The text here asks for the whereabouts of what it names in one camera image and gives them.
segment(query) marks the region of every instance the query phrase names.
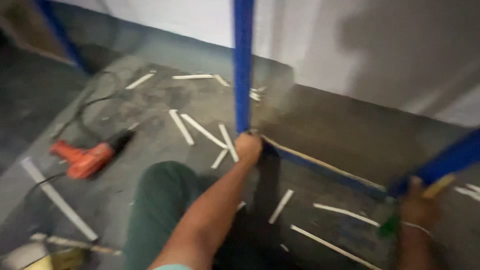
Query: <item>white trim piece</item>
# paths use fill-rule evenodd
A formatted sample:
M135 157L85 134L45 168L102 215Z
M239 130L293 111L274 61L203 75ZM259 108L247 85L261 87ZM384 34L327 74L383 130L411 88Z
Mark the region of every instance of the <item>white trim piece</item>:
M273 224L275 223L276 219L278 218L278 216L280 215L280 213L282 212L283 208L285 207L285 205L288 203L288 200L290 200L290 198L292 197L293 195L293 190L289 189L287 190L287 192L285 192L285 195L283 195L283 198L280 200L280 203L278 204L278 206L276 207L275 211L273 212L272 216L270 217L270 219L268 220L268 223L270 224Z
M223 149L220 154L218 155L218 157L216 158L215 162L213 162L211 168L216 170L218 168L218 166L220 165L220 163L222 163L223 159L225 158L225 156L227 155L228 153L228 149Z
M465 184L465 186L467 186L468 188L470 188L471 190L477 192L477 193L480 193L480 187L477 187L476 185L472 185L472 184Z
M250 88L250 91L253 91L253 92L262 92L262 91L264 91L266 88L267 88L266 86L262 86L262 87L260 87L259 89Z
M33 178L35 183L40 183L45 180L45 177L42 173L35 167L32 163L30 157L25 158L21 161L23 168L27 173ZM62 211L65 216L70 219L70 221L84 233L84 235L90 240L94 241L98 239L98 235L90 228L85 221L82 220L80 216L67 204L67 202L60 196L60 194L53 188L49 182L44 182L40 184L40 188L45 192L45 194L55 203L55 205Z
M187 128L185 127L185 125L181 121L177 112L178 112L178 110L169 110L168 111L168 113L172 117L173 121L175 122L175 124L177 124L177 127L180 129L180 132L183 134L183 137L187 141L187 144L188 145L194 145L195 142L193 141L192 136L190 136L190 133L188 133Z
M237 211L240 211L240 209L242 209L242 208L243 208L244 206L246 206L246 205L247 205L246 202L241 201L241 202L239 203L239 205L237 206Z
M47 243L51 243L51 244L55 244L55 245L62 245L62 246L79 247L79 248L82 248L82 249L88 249L88 250L95 251L95 252L112 254L112 255L115 255L115 256L122 255L121 250L115 250L115 249L109 248L109 247L93 245L91 243L80 242L80 241L71 240L71 239L58 237L58 236L54 236L54 235L48 236L44 233L36 233L36 234L34 234L30 237L30 240L47 242Z
M237 154L237 151L235 150L235 146L233 146L230 136L228 135L227 128L222 123L218 124L218 127L220 128L220 132L222 133L224 141L227 143L227 146L228 146L228 149L230 150L230 154L232 155L233 161L234 162L239 161L239 156Z
M470 198L480 202L480 193L479 192L476 192L474 190L470 190L468 188L459 187L459 186L456 186L454 189L458 193L463 194L463 195L467 195Z
M256 101L260 101L260 95L259 94L256 94L256 93L250 93L249 94L250 98L253 99L253 100L256 100Z
M140 122L133 123L127 130L134 130L139 124Z
M284 244L280 244L280 247L283 248L283 250L289 252L288 247L286 247Z
M230 87L230 84L227 83L220 75L218 74L215 74L213 75L215 77L215 79L223 86L226 86L226 87Z
M347 251L339 248L338 246L332 245L331 243L329 243L329 242L327 242L327 241L325 241L325 240L323 240L323 239L321 239L321 238L319 238L319 237L317 237L317 236L315 236L315 235L313 235L313 234L311 234L307 231L304 231L304 230L300 229L299 227L297 227L295 225L290 225L290 228L294 231L297 231L297 232L303 234L306 237L309 237L309 238L317 241L318 243L321 243L321 244L333 249L334 251L336 251L336 252L338 252L338 253L340 253L340 254L342 254L342 255L344 255L344 256L346 256L346 257L348 257L348 258L350 258L350 259L352 259L352 260L354 260L358 263L363 264L364 266L366 266L366 267L368 267L372 270L382 270L382 269L376 267L375 265L373 265L373 264L371 264L371 263L369 263L365 260L362 260L359 257L357 257L357 256L355 256L351 253L348 253Z
M188 80L188 79L210 79L214 78L213 74L196 74L196 75L182 75L182 76L172 76L174 80Z
M141 77L140 79L134 81L133 83L131 83L129 86L125 87L125 89L127 90L130 90L130 89L134 89L135 87L139 86L141 83L143 83L144 81L150 79L153 75L155 75L155 73L149 73L147 75L144 75L143 77Z
M228 146L217 139L215 136L213 136L210 132L208 132L204 127L202 127L197 121L195 121L192 117L190 117L188 114L182 113L180 115L185 121L190 123L194 128L196 128L198 131L200 131L203 135L205 135L207 138L209 138L212 142L214 142L216 145L220 146L223 149L228 148Z
M366 217L363 217L361 215L357 215L357 214L352 213L352 212L347 211L347 210L343 210L343 209L340 209L340 208L335 208L335 207L331 207L331 206L327 206L327 205L323 205L323 204L319 204L319 203L314 203L313 207L320 208L320 209L325 209L325 210L329 210L329 211L333 211L333 212L337 212L337 213L341 213L341 214L344 214L344 215L348 215L348 216L351 216L351 217L356 218L358 220L364 221L366 223L370 223L371 225L373 225L375 227L380 227L380 224L378 222L373 221L371 219L368 219Z

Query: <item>power drill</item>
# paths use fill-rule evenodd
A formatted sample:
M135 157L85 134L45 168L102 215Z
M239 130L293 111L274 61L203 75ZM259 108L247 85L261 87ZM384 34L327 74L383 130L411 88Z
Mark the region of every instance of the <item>power drill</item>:
M123 130L92 149L75 148L64 140L58 140L50 152L66 159L70 164L67 175L73 179L84 179L104 168L131 140L134 131Z

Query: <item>leg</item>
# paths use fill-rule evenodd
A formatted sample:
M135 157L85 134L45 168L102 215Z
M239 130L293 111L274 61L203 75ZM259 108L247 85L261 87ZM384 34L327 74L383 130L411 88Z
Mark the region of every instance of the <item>leg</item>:
M137 187L124 247L126 270L144 270L190 204L204 191L195 173L174 161L148 168Z

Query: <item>blue metal frame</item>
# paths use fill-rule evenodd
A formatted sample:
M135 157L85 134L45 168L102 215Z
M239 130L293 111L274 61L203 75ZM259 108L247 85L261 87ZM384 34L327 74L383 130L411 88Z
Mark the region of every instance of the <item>blue metal frame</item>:
M237 132L249 129L250 77L252 68L252 20L254 0L234 0L235 13L235 110ZM356 189L364 189L374 197L383 197L385 192L368 187L355 179L340 175L288 151L270 146L281 158L303 165L315 172L343 181ZM417 175L430 185L452 172L462 170L480 161L480 129L454 143L437 157L413 170L388 188L389 195L398 197L408 188L410 175Z
M235 13L235 123L237 132L250 128L250 78L254 0L234 0Z
M79 69L87 73L88 70L86 69L84 62L82 61L82 57L80 56L75 45L72 42L70 42L65 30L61 26L61 23L56 18L53 12L52 6L50 4L50 1L49 0L33 0L33 2L41 11L40 13L45 18L47 25L51 29L52 33L54 33L57 36L58 41L61 43L61 45L65 49L65 52L67 53L67 56L70 58L70 60L72 60Z
M480 161L480 129L474 130L431 161L402 177L388 188L388 193L395 198L404 194L411 175L423 179L425 185L431 185L444 175L463 170L478 161Z

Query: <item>human hand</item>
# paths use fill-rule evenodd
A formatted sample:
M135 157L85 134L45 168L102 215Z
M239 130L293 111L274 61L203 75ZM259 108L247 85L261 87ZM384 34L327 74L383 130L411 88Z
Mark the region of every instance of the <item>human hand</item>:
M425 190L422 179L412 176L408 187L408 195L402 199L400 205L400 220L431 230L440 218L440 208L435 198L422 197Z
M262 139L257 134L242 132L235 140L235 150L237 151L239 162L247 166L253 166L262 152Z

